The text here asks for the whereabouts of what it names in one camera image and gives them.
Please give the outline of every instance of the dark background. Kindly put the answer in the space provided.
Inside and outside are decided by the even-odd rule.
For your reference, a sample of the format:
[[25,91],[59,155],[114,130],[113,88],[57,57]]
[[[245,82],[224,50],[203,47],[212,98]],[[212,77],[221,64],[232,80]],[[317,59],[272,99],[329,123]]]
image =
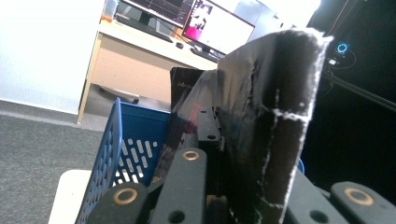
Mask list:
[[[396,103],[396,4],[355,1],[337,21],[345,2],[322,0],[309,22],[334,37],[327,55],[340,63],[330,70],[325,63],[324,71]],[[340,42],[350,45],[341,57],[334,54]],[[396,113],[322,78],[302,154],[307,177],[326,190],[341,181],[363,184],[396,204],[395,159]]]

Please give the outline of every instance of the blue crate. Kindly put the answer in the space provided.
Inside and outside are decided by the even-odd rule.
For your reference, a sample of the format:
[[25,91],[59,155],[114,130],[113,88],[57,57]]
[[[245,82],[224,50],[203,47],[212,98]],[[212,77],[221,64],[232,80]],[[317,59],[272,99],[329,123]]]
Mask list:
[[76,223],[86,223],[109,188],[130,181],[149,185],[168,119],[168,112],[126,104],[119,98],[114,102]]

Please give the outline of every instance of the computer monitor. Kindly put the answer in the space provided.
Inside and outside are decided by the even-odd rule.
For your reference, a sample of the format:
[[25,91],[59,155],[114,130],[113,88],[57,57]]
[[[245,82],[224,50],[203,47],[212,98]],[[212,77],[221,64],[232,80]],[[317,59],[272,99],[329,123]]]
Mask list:
[[182,35],[199,43],[202,51],[221,54],[246,44],[254,25],[208,0],[197,0]]
[[183,28],[194,0],[121,0],[142,10],[140,22],[149,23],[151,17],[159,18],[176,27]]

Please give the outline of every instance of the keyboard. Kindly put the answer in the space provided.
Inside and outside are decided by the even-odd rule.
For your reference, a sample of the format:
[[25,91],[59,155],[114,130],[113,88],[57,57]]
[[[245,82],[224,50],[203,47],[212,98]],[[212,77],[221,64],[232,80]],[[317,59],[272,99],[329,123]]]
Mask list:
[[208,53],[202,52],[202,51],[200,51],[198,49],[195,49],[195,48],[191,48],[191,52],[196,54],[196,55],[198,55],[198,56],[201,56],[201,57],[203,57],[205,59],[208,59],[209,61],[211,61],[213,63],[217,63],[219,61],[218,58],[210,56]]
[[160,32],[157,32],[153,27],[145,25],[139,21],[136,21],[134,19],[129,20],[129,19],[123,18],[121,16],[116,16],[116,20],[119,23],[122,23],[127,26],[135,28],[136,30],[139,30],[139,31],[144,32],[149,35],[153,35],[153,36],[158,37],[158,38],[160,38],[164,41],[167,41],[169,43],[173,43],[173,40],[168,35],[161,34]]

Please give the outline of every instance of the desk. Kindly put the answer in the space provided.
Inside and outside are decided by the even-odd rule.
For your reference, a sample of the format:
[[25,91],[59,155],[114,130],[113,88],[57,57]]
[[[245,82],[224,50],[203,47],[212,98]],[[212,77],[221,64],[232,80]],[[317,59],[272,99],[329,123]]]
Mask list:
[[142,95],[170,103],[172,67],[202,70],[216,69],[217,64],[194,55],[190,46],[176,47],[152,35],[116,21],[101,21],[92,51],[78,110],[82,121],[91,84]]

